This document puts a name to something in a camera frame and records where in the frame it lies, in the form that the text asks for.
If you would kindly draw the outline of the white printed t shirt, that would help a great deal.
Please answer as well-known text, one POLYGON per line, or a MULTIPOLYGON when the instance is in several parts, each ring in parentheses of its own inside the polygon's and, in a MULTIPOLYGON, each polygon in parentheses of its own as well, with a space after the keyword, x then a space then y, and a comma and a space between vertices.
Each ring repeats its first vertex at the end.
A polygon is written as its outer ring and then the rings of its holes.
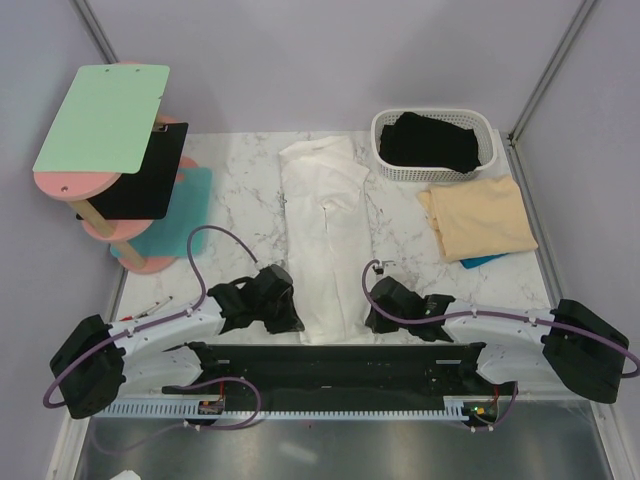
POLYGON ((371 344, 361 274, 372 259, 367 167, 347 136, 299 141, 279 154, 287 267, 305 344, 371 344))

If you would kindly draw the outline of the beige t shirt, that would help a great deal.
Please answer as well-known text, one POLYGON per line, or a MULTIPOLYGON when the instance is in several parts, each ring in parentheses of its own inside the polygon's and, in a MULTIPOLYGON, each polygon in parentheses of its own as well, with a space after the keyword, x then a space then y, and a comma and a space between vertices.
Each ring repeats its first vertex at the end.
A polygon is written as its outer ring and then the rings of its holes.
POLYGON ((509 175, 432 185, 417 200, 447 263, 538 248, 520 188, 509 175))

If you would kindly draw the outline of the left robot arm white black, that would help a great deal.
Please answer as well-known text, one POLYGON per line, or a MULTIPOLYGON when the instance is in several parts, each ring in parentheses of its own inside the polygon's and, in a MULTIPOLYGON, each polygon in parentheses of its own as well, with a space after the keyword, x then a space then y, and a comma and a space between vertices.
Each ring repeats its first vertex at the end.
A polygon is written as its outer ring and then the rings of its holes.
POLYGON ((79 420, 127 395, 188 387, 211 392, 220 371, 206 340, 255 321, 272 335, 303 331, 293 293, 291 276, 269 265, 254 277, 218 284, 166 312, 112 323, 99 315, 87 317, 50 361, 54 387, 62 395, 59 404, 79 420))

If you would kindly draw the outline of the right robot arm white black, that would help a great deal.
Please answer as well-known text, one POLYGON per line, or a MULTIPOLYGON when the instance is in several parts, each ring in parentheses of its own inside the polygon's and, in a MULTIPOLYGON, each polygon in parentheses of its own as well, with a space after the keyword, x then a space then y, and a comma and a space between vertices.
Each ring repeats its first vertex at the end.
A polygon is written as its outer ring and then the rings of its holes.
POLYGON ((613 404, 628 376, 628 339, 574 300, 518 311, 450 295, 420 296, 391 276, 364 287, 363 293, 370 306, 365 324, 374 333, 404 330, 427 345, 464 351, 457 377, 469 393, 518 383, 613 404))

